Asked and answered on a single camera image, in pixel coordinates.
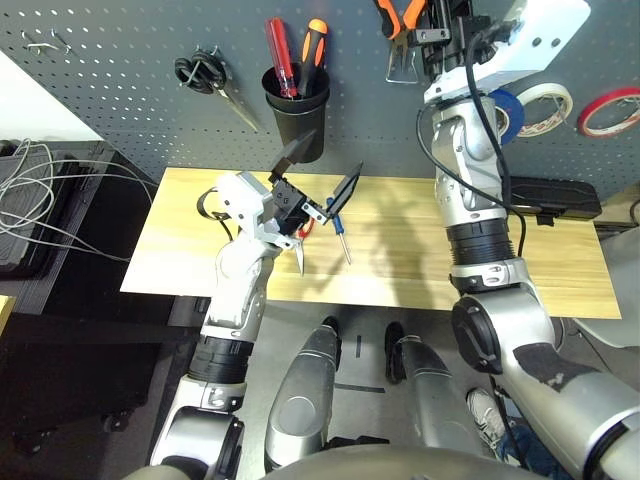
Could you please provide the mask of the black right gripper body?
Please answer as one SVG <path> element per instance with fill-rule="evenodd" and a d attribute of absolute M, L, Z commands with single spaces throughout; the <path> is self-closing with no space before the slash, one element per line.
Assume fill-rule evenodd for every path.
<path fill-rule="evenodd" d="M 468 43 L 491 25 L 487 15 L 476 15 L 471 1 L 447 1 L 450 13 L 450 40 L 424 45 L 424 74 L 435 80 L 444 72 L 463 66 Z"/>

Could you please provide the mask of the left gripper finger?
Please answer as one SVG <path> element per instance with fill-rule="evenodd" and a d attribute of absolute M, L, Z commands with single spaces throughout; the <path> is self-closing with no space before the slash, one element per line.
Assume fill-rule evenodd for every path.
<path fill-rule="evenodd" d="M 316 135 L 315 130 L 310 130 L 289 142 L 275 156 L 269 175 L 269 182 L 276 183 L 284 177 L 284 173 L 293 165 L 302 163 L 306 152 Z"/>
<path fill-rule="evenodd" d="M 325 208 L 314 203 L 312 200 L 308 200 L 308 216 L 319 223 L 327 223 L 329 220 L 336 218 L 353 195 L 362 167 L 363 163 L 359 162 L 350 173 L 343 177 L 333 191 L 333 201 L 327 202 Z"/>

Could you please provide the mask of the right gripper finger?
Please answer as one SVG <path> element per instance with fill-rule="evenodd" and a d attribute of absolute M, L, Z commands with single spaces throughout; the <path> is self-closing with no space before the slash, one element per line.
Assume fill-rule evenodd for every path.
<path fill-rule="evenodd" d="M 450 13 L 447 1 L 411 1 L 408 5 L 409 44 L 447 43 L 450 40 Z"/>

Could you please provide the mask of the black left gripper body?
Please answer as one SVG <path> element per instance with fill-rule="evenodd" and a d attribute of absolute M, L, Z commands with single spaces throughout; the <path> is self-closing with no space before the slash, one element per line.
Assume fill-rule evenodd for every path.
<path fill-rule="evenodd" d="M 285 178 L 273 179 L 274 219 L 281 234 L 294 234 L 309 221 L 303 209 L 307 196 Z"/>

